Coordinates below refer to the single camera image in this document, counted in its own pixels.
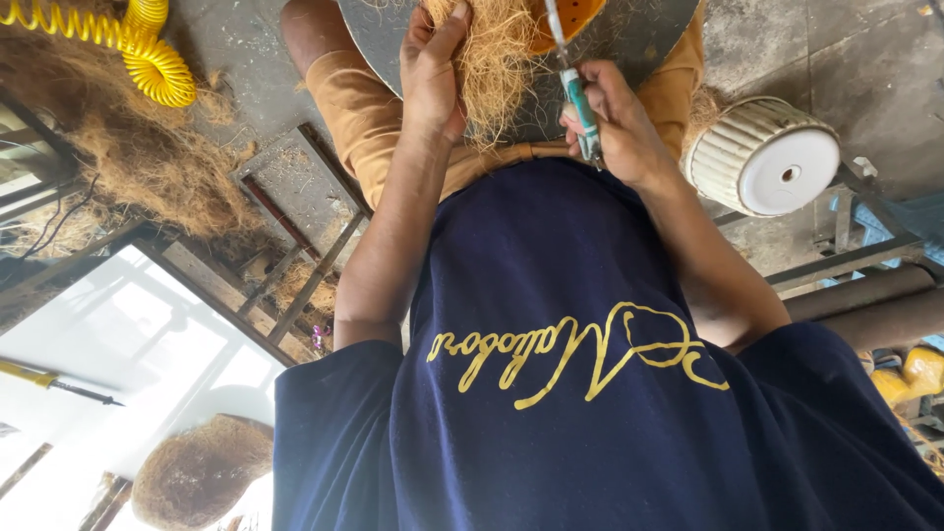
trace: yellow spiral air hose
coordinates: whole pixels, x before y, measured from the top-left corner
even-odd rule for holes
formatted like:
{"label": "yellow spiral air hose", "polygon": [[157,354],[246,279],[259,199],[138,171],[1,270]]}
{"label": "yellow spiral air hose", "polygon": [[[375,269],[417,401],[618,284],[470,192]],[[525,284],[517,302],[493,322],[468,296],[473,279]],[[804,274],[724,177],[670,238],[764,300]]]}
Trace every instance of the yellow spiral air hose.
{"label": "yellow spiral air hose", "polygon": [[29,30],[41,28],[49,35],[61,33],[67,39],[91,39],[122,52],[131,79],[138,89],[161,105],[185,107],[196,99],[196,84],[180,55],[158,33],[167,20],[168,0],[130,0],[122,22],[105,15],[96,17],[69,8],[66,17],[58,4],[49,4],[49,16],[39,0],[33,0],[32,17],[27,19],[18,0],[11,0],[9,13],[0,24],[19,22]]}

